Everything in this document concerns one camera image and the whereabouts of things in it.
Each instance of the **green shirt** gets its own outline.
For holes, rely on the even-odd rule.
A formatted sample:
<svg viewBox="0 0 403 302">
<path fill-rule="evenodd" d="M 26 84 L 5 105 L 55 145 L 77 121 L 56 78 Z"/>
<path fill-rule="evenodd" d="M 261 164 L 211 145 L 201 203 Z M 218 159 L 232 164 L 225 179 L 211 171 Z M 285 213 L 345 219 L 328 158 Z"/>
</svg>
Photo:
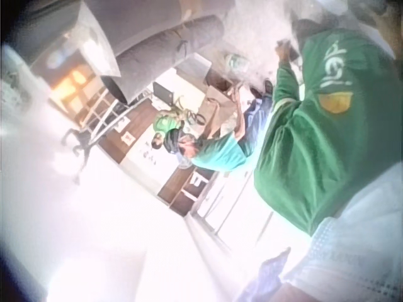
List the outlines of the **green shirt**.
<svg viewBox="0 0 403 302">
<path fill-rule="evenodd" d="M 218 140 L 204 141 L 201 150 L 191 161 L 194 165 L 213 171 L 232 171 L 246 163 L 247 157 L 238 145 L 234 132 Z"/>
<path fill-rule="evenodd" d="M 153 124 L 153 129 L 157 133 L 165 135 L 169 130 L 179 128 L 181 123 L 171 116 L 157 117 Z"/>
<path fill-rule="evenodd" d="M 302 102 L 290 66 L 278 69 L 277 111 L 254 184 L 273 210 L 313 234 L 324 218 L 402 160 L 403 95 L 392 60 L 352 31 L 314 35 L 302 58 Z"/>
</svg>

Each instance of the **orange light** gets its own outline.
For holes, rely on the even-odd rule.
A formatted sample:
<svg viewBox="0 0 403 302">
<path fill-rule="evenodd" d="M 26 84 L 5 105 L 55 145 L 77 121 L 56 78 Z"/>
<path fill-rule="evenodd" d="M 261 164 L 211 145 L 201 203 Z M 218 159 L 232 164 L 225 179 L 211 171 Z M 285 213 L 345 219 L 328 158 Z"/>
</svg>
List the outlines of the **orange light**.
<svg viewBox="0 0 403 302">
<path fill-rule="evenodd" d="M 76 88 L 74 87 L 70 78 L 64 79 L 56 88 L 53 90 L 53 94 L 57 99 L 64 99 L 67 96 L 75 93 Z"/>
<path fill-rule="evenodd" d="M 75 80 L 75 82 L 80 85 L 83 85 L 87 81 L 86 77 L 84 77 L 83 74 L 79 71 L 76 71 L 76 70 L 73 71 L 72 76 L 73 76 L 73 79 Z"/>
</svg>

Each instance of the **wooden cabinet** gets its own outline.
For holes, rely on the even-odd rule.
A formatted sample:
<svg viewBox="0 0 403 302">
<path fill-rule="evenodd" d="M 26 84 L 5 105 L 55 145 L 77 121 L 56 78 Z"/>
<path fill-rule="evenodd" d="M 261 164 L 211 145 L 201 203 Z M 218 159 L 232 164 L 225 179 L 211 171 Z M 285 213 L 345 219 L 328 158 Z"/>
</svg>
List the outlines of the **wooden cabinet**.
<svg viewBox="0 0 403 302">
<path fill-rule="evenodd" d="M 197 199 L 202 196 L 215 171 L 191 166 L 176 169 L 159 191 L 158 196 L 181 216 L 186 216 Z"/>
<path fill-rule="evenodd" d="M 128 113 L 127 118 L 130 122 L 120 133 L 115 130 L 110 131 L 106 137 L 99 142 L 99 145 L 116 163 L 120 164 L 139 137 L 154 122 L 157 112 L 158 110 L 152 106 L 151 100 L 146 99 Z M 126 132 L 129 132 L 135 139 L 131 145 L 127 145 L 122 140 L 122 136 L 124 136 Z"/>
</svg>

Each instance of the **blue cloth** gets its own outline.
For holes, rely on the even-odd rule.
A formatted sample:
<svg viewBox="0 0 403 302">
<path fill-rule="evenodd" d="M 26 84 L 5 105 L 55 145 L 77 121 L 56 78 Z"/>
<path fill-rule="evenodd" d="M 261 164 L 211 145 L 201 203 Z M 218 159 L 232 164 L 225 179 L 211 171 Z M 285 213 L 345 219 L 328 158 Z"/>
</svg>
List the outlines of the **blue cloth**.
<svg viewBox="0 0 403 302">
<path fill-rule="evenodd" d="M 263 130 L 272 104 L 272 96 L 265 94 L 262 99 L 255 99 L 244 113 L 245 135 L 239 140 L 238 144 L 246 157 L 252 155 L 258 144 L 259 137 L 264 134 Z"/>
<path fill-rule="evenodd" d="M 282 285 L 279 275 L 283 272 L 290 251 L 288 248 L 279 256 L 264 261 L 257 278 L 247 285 L 236 302 L 268 302 Z"/>
</svg>

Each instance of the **teal shirt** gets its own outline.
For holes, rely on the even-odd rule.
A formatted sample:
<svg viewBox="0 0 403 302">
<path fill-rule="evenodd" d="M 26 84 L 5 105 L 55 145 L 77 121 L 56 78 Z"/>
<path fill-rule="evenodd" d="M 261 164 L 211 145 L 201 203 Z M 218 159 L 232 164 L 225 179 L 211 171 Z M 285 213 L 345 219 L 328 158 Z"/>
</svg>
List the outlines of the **teal shirt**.
<svg viewBox="0 0 403 302">
<path fill-rule="evenodd" d="M 230 132 L 218 140 L 206 140 L 191 161 L 204 169 L 226 172 L 245 164 L 247 157 L 238 145 L 234 132 Z"/>
</svg>

